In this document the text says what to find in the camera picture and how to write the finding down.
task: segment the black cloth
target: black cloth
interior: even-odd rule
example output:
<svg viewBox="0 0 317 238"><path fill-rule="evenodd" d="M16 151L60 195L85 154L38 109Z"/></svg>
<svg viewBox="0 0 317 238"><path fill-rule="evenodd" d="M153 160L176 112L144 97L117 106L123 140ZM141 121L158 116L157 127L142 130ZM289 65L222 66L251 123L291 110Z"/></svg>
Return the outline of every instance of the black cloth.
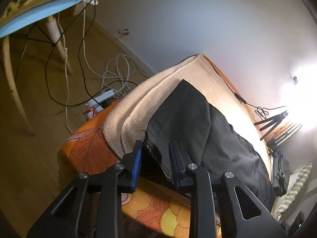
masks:
<svg viewBox="0 0 317 238"><path fill-rule="evenodd" d="M269 210L275 194L260 155L191 84L182 80L149 121L145 146L172 178L169 141L208 171L233 172Z"/></svg>
<svg viewBox="0 0 317 238"><path fill-rule="evenodd" d="M283 156L281 151L276 151L272 154L273 156L273 189L276 196L283 196L287 192L289 184L289 162Z"/></svg>

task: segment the brown floor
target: brown floor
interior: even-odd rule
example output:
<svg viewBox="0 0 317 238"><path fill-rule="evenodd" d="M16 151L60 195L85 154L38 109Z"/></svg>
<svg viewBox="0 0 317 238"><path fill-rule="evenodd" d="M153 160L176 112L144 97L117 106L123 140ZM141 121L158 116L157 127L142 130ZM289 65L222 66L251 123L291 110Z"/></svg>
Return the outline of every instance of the brown floor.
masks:
<svg viewBox="0 0 317 238"><path fill-rule="evenodd" d="M71 19L61 19L62 26L65 28ZM77 60L81 35L80 17L66 33L69 62L74 70L74 75L69 77L69 103L88 99ZM45 39L38 29L32 31L31 37ZM11 38L10 42L15 72L26 41ZM123 52L95 26L86 37L86 46L90 66L100 74L104 72L110 59ZM69 135L65 125L65 110L49 98L45 85L43 69L50 49L49 44L30 41L16 80L20 99L35 131L35 137L26 134L22 119L10 97L4 72L0 68L0 208L21 237L26 236L36 219L70 181L70 178L59 175L56 156L58 147ZM93 74L84 63L83 65L88 90L94 94L101 87L100 77ZM48 80L51 94L60 102L65 102L67 95L63 67L59 54L55 51L48 67ZM145 77L137 70L130 80L139 84ZM85 123L85 111L84 105L69 110L69 125L73 130Z"/></svg>

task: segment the green and white striped cloth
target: green and white striped cloth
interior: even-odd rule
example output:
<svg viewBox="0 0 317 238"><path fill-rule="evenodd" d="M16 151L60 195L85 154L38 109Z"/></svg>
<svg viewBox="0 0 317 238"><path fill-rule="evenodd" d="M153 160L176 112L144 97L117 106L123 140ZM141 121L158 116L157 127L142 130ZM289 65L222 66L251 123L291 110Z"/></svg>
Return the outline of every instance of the green and white striped cloth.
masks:
<svg viewBox="0 0 317 238"><path fill-rule="evenodd" d="M284 196L276 199L272 210L272 215L277 221L281 219L283 213L289 208L292 202L296 199L297 195L303 189L304 184L308 180L312 167L313 162L310 162L291 174L287 193Z"/></svg>

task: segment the wooden chair leg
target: wooden chair leg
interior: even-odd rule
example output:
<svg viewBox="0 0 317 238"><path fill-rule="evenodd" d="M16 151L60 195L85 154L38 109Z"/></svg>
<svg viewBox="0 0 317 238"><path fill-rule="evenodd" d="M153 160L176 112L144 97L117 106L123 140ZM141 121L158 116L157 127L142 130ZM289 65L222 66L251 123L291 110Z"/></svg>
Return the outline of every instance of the wooden chair leg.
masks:
<svg viewBox="0 0 317 238"><path fill-rule="evenodd" d="M58 40L58 39L60 38L60 36L61 36L61 33L60 33L59 28L58 28L58 26L57 26L56 19L55 19L53 16L47 17L46 26L47 26L47 29L48 29L48 31L49 31L50 38L52 39L52 41L53 41L54 43L57 42L57 40ZM63 62L65 63L66 54L65 54L63 45L61 44L61 40L58 41L56 47L57 47L57 49L58 49L58 52L59 52L60 55L61 55L61 58L62 58ZM67 60L67 63L66 63L66 69L67 69L67 73L68 73L68 74L71 75L71 74L73 73L73 70L72 70L72 68L70 67L70 64L69 64L69 61L68 61L68 60Z"/></svg>
<svg viewBox="0 0 317 238"><path fill-rule="evenodd" d="M12 72L11 58L10 58L9 36L6 36L5 38L3 38L2 51L3 51L3 60L4 60L4 71L5 71L5 75L7 76L11 96L16 104L16 107L19 110L19 114L22 116L24 123L26 124L28 128L28 131L30 132L30 134L34 135L33 129L29 123L28 118L26 117L21 100L16 90L16 85L14 82L14 77Z"/></svg>

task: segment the white power strip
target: white power strip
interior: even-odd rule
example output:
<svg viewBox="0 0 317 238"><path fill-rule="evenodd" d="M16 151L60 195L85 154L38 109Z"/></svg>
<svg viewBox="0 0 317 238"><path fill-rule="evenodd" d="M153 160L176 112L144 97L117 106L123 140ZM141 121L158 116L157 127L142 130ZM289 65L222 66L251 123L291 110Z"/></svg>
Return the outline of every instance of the white power strip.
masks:
<svg viewBox="0 0 317 238"><path fill-rule="evenodd" d="M95 100L101 103L102 101L105 101L106 99L113 97L114 95L115 93L113 90L108 90L105 93L101 94L100 96L95 97ZM103 108L99 106L95 100L91 99L86 104L86 107L89 110L89 112L87 113L87 119L93 118L97 113L103 110Z"/></svg>

